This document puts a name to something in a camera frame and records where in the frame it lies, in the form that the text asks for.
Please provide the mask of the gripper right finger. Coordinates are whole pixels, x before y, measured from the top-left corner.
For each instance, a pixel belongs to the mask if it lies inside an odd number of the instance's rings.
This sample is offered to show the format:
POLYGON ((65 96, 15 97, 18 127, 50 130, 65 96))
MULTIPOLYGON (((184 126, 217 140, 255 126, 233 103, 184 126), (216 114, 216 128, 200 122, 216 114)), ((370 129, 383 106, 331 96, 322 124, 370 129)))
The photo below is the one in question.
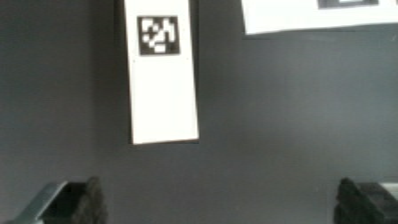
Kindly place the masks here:
POLYGON ((398 224, 398 182, 356 182, 338 186, 335 224, 398 224))

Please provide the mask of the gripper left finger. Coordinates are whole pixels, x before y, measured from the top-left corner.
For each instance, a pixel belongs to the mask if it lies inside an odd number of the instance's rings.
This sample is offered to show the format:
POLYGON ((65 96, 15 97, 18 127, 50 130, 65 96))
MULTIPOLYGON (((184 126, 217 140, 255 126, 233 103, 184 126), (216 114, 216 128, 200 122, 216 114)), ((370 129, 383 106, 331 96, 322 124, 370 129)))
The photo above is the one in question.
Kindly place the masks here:
POLYGON ((86 182, 50 182, 15 218, 15 224, 107 224, 100 177, 86 182))

